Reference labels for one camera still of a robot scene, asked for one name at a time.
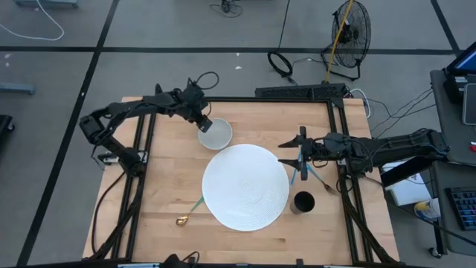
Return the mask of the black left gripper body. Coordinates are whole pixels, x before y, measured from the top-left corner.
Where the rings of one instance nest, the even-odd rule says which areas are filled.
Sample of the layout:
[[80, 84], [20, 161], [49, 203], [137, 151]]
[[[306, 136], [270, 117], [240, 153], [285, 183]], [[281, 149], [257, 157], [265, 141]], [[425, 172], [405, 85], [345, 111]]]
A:
[[208, 117], [202, 110], [208, 105], [205, 100], [205, 93], [195, 82], [187, 84], [181, 97], [184, 101], [184, 108], [181, 116], [189, 122], [206, 122]]

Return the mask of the black keyboard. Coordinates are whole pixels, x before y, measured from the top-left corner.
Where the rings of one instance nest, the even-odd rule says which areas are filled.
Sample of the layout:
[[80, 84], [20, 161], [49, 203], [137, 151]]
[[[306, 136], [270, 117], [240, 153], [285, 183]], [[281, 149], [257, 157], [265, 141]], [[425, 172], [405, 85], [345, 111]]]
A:
[[451, 209], [463, 231], [476, 231], [476, 187], [446, 188]]

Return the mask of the large white plate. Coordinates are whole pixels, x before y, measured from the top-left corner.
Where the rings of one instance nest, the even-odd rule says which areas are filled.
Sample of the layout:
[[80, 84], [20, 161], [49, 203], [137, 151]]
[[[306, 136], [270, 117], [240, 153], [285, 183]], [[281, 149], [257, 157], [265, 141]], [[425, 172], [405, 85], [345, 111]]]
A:
[[202, 177], [202, 196], [219, 223], [252, 232], [271, 225], [283, 213], [289, 178], [271, 151], [238, 144], [209, 161]]

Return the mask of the teal-handled metal fork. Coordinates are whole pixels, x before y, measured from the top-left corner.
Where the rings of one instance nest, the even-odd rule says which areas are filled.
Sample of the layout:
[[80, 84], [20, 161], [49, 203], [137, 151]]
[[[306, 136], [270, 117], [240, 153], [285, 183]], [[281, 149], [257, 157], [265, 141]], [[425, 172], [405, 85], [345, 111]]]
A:
[[307, 165], [307, 170], [316, 178], [318, 179], [324, 186], [324, 189], [329, 193], [329, 194], [332, 194], [332, 195], [335, 195], [337, 196], [338, 195], [338, 192], [333, 189], [331, 186], [329, 186], [328, 184], [325, 183], [325, 181], [322, 180], [322, 178], [312, 169], [311, 166]]

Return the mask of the black aluminium table frame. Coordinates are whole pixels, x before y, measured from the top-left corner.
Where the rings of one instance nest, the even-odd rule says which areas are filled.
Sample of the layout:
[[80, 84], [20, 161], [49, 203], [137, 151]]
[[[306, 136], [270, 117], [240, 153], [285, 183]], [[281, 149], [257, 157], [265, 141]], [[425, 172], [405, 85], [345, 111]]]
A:
[[[345, 118], [330, 120], [325, 103], [274, 102], [256, 98], [222, 98], [213, 102], [213, 118], [224, 118], [233, 128], [233, 144], [255, 144], [280, 159], [293, 159], [297, 149], [278, 146], [291, 140], [299, 126], [311, 137], [347, 128], [351, 135], [369, 133], [363, 104], [347, 99]], [[214, 152], [203, 147], [197, 128], [180, 117], [130, 118], [116, 130], [115, 138], [126, 146], [149, 150], [141, 207], [126, 225], [109, 253], [110, 258], [134, 262], [159, 262], [171, 254], [184, 257], [200, 253], [203, 264], [284, 264], [302, 260], [307, 265], [350, 265], [364, 260], [357, 229], [347, 228], [340, 197], [328, 194], [316, 178], [296, 179], [291, 193], [310, 192], [316, 201], [308, 214], [289, 209], [264, 229], [240, 232], [216, 220], [201, 204], [184, 226], [176, 219], [186, 215], [202, 195], [202, 176]], [[326, 184], [338, 178], [330, 162], [318, 175]]]

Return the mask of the black chair base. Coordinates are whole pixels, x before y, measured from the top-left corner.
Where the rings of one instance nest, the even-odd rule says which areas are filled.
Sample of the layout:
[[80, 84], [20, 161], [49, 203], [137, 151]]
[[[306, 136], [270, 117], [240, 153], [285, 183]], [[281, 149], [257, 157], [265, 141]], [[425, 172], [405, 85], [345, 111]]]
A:
[[0, 115], [0, 150], [6, 144], [10, 133], [14, 130], [13, 118], [9, 115]]

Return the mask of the black monitor with blue screen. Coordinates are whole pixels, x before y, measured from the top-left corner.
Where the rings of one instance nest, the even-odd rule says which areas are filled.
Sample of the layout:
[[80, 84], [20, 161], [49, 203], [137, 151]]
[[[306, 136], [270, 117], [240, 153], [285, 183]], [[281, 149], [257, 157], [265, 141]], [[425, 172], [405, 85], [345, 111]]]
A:
[[476, 50], [463, 52], [446, 70], [454, 76], [476, 74]]

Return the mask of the white ceramic bowl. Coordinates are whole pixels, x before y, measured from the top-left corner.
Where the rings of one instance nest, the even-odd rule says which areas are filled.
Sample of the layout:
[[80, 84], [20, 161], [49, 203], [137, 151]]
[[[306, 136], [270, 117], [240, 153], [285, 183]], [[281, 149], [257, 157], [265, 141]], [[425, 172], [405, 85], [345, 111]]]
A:
[[206, 133], [199, 131], [198, 140], [209, 150], [222, 150], [228, 146], [233, 137], [231, 125], [223, 118], [214, 118]]

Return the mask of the black ribbed cup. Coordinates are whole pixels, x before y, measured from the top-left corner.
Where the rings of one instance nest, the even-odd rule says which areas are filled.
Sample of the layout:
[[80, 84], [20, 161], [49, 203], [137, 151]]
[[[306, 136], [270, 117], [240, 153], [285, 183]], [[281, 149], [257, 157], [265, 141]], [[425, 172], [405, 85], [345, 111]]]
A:
[[308, 213], [315, 207], [315, 199], [309, 192], [300, 191], [295, 194], [289, 207], [293, 214]]

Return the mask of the grey desk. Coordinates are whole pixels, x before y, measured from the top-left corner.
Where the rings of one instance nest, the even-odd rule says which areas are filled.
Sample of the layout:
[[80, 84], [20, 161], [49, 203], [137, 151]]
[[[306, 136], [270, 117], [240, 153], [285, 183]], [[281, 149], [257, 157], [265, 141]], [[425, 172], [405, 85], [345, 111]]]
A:
[[450, 147], [448, 161], [435, 162], [431, 168], [442, 213], [440, 225], [461, 236], [459, 239], [444, 234], [443, 245], [453, 253], [476, 257], [476, 230], [461, 229], [446, 193], [447, 188], [476, 189], [476, 153], [470, 150], [471, 143], [476, 142], [476, 128], [462, 123], [462, 105], [448, 99], [443, 86], [445, 72], [433, 70], [430, 78], [441, 131]]

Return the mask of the grey tablet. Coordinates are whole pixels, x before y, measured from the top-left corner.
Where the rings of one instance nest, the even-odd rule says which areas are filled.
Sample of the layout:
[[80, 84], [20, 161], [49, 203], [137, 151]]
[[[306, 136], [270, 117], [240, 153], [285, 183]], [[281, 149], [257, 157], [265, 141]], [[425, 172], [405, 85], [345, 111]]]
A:
[[464, 89], [462, 122], [476, 125], [476, 83], [469, 83]]

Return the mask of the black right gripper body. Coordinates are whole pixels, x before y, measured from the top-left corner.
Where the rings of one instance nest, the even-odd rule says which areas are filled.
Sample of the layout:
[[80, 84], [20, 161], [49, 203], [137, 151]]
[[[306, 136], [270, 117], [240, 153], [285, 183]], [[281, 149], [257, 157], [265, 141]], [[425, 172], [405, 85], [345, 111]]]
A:
[[351, 147], [351, 138], [340, 133], [328, 133], [321, 138], [308, 138], [304, 126], [299, 127], [300, 137], [300, 178], [308, 179], [307, 162], [317, 160], [341, 160], [348, 155]]

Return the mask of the teal-handled gold spoon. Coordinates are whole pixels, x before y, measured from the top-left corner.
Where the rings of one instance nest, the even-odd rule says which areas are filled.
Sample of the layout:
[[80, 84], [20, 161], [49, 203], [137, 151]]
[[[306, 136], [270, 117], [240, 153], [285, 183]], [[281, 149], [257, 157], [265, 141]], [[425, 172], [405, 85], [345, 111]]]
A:
[[184, 226], [190, 218], [190, 215], [204, 202], [204, 197], [201, 197], [197, 203], [190, 209], [190, 211], [183, 216], [180, 216], [176, 219], [177, 226]]

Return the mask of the grey floor foot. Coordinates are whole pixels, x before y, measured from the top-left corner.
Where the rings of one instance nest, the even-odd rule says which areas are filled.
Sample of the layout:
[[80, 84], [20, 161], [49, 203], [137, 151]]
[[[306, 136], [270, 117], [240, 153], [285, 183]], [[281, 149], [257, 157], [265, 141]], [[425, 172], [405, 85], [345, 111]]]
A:
[[31, 84], [0, 83], [0, 92], [13, 92], [34, 95], [36, 90]]
[[78, 8], [77, 0], [12, 0], [16, 5]]

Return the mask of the white box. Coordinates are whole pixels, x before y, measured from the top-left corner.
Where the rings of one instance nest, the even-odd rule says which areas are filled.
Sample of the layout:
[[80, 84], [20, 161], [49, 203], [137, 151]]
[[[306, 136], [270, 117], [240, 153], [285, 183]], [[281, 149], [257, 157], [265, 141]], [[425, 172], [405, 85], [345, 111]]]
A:
[[415, 173], [400, 182], [385, 187], [385, 191], [390, 194], [393, 202], [397, 206], [411, 205], [418, 202], [431, 200], [427, 184], [420, 173]]

